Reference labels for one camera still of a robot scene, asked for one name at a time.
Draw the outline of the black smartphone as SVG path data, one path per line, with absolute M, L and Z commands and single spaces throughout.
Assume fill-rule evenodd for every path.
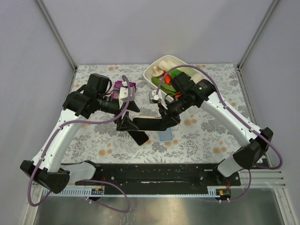
M 165 131 L 166 128 L 161 126 L 162 118 L 153 116 L 133 116 L 133 123 L 140 131 Z

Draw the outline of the toy mushroom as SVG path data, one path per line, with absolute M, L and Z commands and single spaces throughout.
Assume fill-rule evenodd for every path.
M 161 77 L 164 74 L 163 70 L 160 70 L 157 66 L 153 67 L 154 73 L 152 74 L 153 77 Z

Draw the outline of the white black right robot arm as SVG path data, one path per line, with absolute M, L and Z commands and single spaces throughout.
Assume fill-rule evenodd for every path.
M 179 115 L 192 106 L 201 108 L 217 119 L 240 145 L 236 152 L 217 165 L 217 172 L 229 177 L 237 171 L 252 169 L 270 147 L 272 130 L 260 128 L 227 105 L 215 85 L 202 74 L 190 77 L 180 72 L 171 82 L 171 87 L 180 94 L 176 100 L 168 103 L 163 99 L 161 89 L 167 85 L 161 80 L 157 83 L 157 89 L 150 94 L 150 98 L 159 106 L 160 128 L 179 124 Z

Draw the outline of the purple snack box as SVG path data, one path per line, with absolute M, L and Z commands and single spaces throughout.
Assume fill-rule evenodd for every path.
M 120 95 L 120 89 L 125 87 L 127 87 L 127 83 L 125 81 L 116 81 L 114 83 L 110 96 L 114 99 L 118 99 Z M 132 97 L 136 92 L 136 83 L 130 82 L 130 88 L 131 88 L 131 97 Z

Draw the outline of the white plastic basin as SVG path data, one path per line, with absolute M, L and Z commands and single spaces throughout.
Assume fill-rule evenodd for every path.
M 178 66 L 178 65 L 187 65 L 187 63 L 185 63 L 184 61 L 182 61 L 172 55 L 163 56 L 163 57 L 159 58 L 158 60 L 156 60 L 155 62 L 153 62 L 151 65 L 149 65 L 148 68 L 143 73 L 143 77 L 149 86 L 149 88 L 146 88 L 146 86 L 143 87 L 143 90 L 147 91 L 143 95 L 143 100 L 145 102 L 149 103 L 150 102 L 149 94 L 151 94 L 153 91 L 157 90 L 157 86 L 151 81 L 151 79 L 153 77 L 152 75 L 155 73 L 153 68 L 158 67 L 158 65 L 162 61 L 164 61 L 168 65 L 170 65 L 171 68 Z M 188 75 L 190 77 L 196 76 L 197 78 L 199 78 L 200 75 L 203 76 L 203 73 L 197 72 L 195 69 L 190 68 L 190 67 L 180 67 L 177 70 L 182 71 L 183 73 L 185 73 L 186 75 Z M 209 96 L 214 91 L 214 87 L 212 86 L 212 84 L 209 83 L 209 81 L 204 80 L 203 78 L 201 78 L 201 80 L 195 86 L 198 87 L 199 90 L 196 90 L 195 87 L 193 87 L 193 88 L 191 88 L 192 93 L 195 92 L 196 95 L 200 94 L 200 96 L 203 96 L 204 99 L 206 99 L 207 96 Z

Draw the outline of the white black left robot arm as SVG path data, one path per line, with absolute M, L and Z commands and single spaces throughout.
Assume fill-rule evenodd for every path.
M 68 184 L 89 180 L 97 170 L 95 163 L 86 161 L 73 165 L 62 165 L 62 160 L 74 136 L 82 124 L 90 124 L 89 117 L 103 111 L 114 115 L 107 123 L 119 119 L 133 100 L 134 91 L 128 78 L 123 75 L 125 86 L 120 89 L 119 99 L 109 98 L 107 92 L 112 87 L 110 78 L 91 74 L 87 84 L 69 93 L 63 103 L 51 135 L 32 160 L 24 160 L 20 169 L 33 182 L 53 193 L 60 193 Z

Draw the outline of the toy carrot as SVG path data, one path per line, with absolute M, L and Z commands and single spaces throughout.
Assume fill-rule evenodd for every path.
M 172 78 L 171 78 L 169 75 L 167 75 L 167 76 L 164 78 L 164 82 L 165 82 L 166 84 L 168 84 L 169 86 L 171 86 L 171 80 L 172 80 Z M 177 92 L 176 94 L 174 94 L 174 97 L 175 97 L 175 98 L 178 98 L 180 95 L 181 95 L 181 93 L 180 93 L 180 92 Z

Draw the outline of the floral table cloth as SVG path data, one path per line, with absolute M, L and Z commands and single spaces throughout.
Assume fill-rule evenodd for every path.
M 147 65 L 81 65 L 73 82 L 73 90 L 97 73 L 117 81 L 123 75 L 135 82 L 135 102 L 140 114 L 158 116 L 158 107 L 149 102 L 150 86 L 143 77 Z M 68 147 L 63 162 L 79 163 L 217 163 L 239 149 L 235 138 L 215 118 L 197 107 L 180 115 L 181 122 L 172 128 L 172 140 L 161 142 L 158 132 L 148 132 L 148 141 L 139 146 L 127 132 L 118 132 L 114 123 L 106 123 L 111 115 L 96 112 L 83 124 Z

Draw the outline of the black phone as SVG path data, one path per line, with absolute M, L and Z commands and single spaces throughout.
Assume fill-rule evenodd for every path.
M 128 131 L 128 133 L 139 146 L 145 144 L 149 140 L 149 137 L 144 131 Z

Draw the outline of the green toy pea pod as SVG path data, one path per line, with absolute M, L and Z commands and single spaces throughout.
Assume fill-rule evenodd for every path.
M 156 87 L 158 87 L 160 82 L 161 82 L 161 80 L 158 79 L 157 77 L 152 77 L 151 81 Z M 169 95 L 175 95 L 176 94 L 176 90 L 171 85 L 168 85 L 167 83 L 164 83 L 164 82 L 162 82 L 160 89 L 163 92 L 165 92 L 166 94 L 169 94 Z

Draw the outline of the light blue phone case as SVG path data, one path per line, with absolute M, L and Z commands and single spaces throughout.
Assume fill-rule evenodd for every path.
M 159 137 L 159 141 L 162 142 L 162 143 L 172 141 L 173 140 L 172 129 L 168 128 L 165 131 L 159 131 L 158 132 L 158 137 Z

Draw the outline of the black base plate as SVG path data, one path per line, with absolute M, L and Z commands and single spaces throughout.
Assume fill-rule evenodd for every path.
M 96 164 L 92 178 L 76 182 L 76 185 L 95 185 L 106 181 L 120 187 L 123 183 L 187 183 L 208 187 L 238 187 L 239 174 L 224 177 L 216 164 Z

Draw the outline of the toy bok choy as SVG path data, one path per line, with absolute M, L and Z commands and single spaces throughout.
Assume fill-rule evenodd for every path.
M 165 71 L 165 72 L 168 72 L 170 69 L 176 67 L 176 65 L 172 62 L 167 62 L 165 60 L 161 60 L 159 63 L 158 63 L 158 68 Z M 172 70 L 171 72 L 168 73 L 168 75 L 173 79 L 175 78 L 177 75 L 179 75 L 180 73 L 182 72 L 181 69 L 174 69 Z

